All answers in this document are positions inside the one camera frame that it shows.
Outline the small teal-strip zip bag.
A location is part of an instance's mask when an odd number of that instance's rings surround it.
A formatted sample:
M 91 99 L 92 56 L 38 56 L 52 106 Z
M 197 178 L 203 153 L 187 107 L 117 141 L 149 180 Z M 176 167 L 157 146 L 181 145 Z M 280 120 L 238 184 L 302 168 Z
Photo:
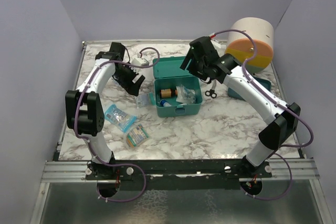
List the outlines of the small teal-strip zip bag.
M 135 97 L 136 107 L 143 108 L 147 106 L 155 105 L 155 97 L 152 92 L 145 93 L 145 94 L 139 94 L 137 97 Z

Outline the brown orange-capped medicine bottle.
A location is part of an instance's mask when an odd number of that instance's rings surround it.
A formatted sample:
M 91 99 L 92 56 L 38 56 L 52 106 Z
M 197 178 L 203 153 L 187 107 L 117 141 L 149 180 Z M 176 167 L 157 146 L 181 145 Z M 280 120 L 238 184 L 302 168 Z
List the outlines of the brown orange-capped medicine bottle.
M 160 90 L 160 98 L 172 98 L 178 95 L 178 91 L 176 89 L 162 89 Z

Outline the white blue bandage roll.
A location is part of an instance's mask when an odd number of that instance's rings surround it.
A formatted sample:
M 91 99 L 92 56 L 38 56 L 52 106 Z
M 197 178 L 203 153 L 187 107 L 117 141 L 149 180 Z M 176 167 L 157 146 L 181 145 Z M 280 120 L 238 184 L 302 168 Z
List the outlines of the white blue bandage roll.
M 163 106 L 163 107 L 171 106 L 171 104 L 168 103 L 166 100 L 161 100 L 160 105 Z

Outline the blue clear plastic pouch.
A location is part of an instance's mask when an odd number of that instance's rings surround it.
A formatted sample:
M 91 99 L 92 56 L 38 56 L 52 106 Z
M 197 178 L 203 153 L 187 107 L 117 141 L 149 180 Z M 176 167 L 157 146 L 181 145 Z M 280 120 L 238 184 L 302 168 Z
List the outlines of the blue clear plastic pouch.
M 136 116 L 122 111 L 115 104 L 106 108 L 104 117 L 108 122 L 115 125 L 123 133 L 126 133 L 137 120 Z

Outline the teal medicine kit box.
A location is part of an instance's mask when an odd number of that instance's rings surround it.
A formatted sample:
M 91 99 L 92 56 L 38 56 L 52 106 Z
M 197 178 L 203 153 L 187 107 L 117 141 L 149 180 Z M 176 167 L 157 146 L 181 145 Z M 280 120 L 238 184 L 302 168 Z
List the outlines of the teal medicine kit box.
M 180 68 L 184 56 L 155 58 L 153 63 L 154 97 L 157 114 L 161 118 L 198 114 L 203 98 L 199 80 Z M 181 101 L 183 91 L 191 91 L 194 101 Z

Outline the white gauze pad bag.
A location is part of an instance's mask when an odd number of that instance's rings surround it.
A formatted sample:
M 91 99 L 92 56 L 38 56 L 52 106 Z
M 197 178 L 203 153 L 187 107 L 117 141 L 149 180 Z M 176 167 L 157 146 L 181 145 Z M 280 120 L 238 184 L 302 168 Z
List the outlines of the white gauze pad bag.
M 184 104 L 194 104 L 196 102 L 196 92 L 195 90 L 188 89 L 183 85 L 176 87 L 178 95 L 176 101 Z

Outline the black-handled bandage scissors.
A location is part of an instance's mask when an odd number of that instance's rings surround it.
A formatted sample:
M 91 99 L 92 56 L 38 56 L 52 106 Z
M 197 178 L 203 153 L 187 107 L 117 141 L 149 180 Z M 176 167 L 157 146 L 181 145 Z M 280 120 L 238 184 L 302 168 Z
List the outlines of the black-handled bandage scissors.
M 217 93 L 215 92 L 215 89 L 216 89 L 216 81 L 214 80 L 212 87 L 209 90 L 205 91 L 205 95 L 207 97 L 211 97 L 212 99 L 216 99 Z

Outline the orange teal bandage packet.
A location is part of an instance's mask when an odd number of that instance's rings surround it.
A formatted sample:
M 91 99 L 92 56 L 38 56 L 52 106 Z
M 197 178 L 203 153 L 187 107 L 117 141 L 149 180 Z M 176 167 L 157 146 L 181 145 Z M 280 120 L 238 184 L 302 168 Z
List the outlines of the orange teal bandage packet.
M 150 138 L 142 124 L 131 127 L 124 135 L 124 141 L 128 148 L 136 148 Z

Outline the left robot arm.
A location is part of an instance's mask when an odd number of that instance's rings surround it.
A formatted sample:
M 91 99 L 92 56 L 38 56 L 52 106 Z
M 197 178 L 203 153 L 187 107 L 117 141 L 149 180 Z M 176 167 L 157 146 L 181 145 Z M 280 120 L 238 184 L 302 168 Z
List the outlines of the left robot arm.
M 115 175 L 116 162 L 102 133 L 104 111 L 100 94 L 108 80 L 114 77 L 128 94 L 139 95 L 144 76 L 134 82 L 138 75 L 136 68 L 149 66 L 149 62 L 142 57 L 134 58 L 131 63 L 124 62 L 126 52 L 128 50 L 123 44 L 112 42 L 108 51 L 101 51 L 95 56 L 94 67 L 86 80 L 65 95 L 67 126 L 74 131 L 77 138 L 84 140 L 90 151 L 91 161 L 99 164 L 98 173 L 104 179 Z

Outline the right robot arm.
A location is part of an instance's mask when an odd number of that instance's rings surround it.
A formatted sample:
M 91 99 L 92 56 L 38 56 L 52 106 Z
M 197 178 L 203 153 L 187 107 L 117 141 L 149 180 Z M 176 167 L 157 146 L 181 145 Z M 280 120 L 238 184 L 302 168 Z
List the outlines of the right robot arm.
M 217 80 L 238 93 L 267 124 L 259 134 L 259 141 L 243 158 L 241 171 L 254 177 L 260 165 L 290 137 L 297 128 L 300 106 L 288 105 L 264 88 L 231 54 L 219 56 L 209 37 L 200 37 L 190 43 L 181 64 L 182 70 L 201 80 Z

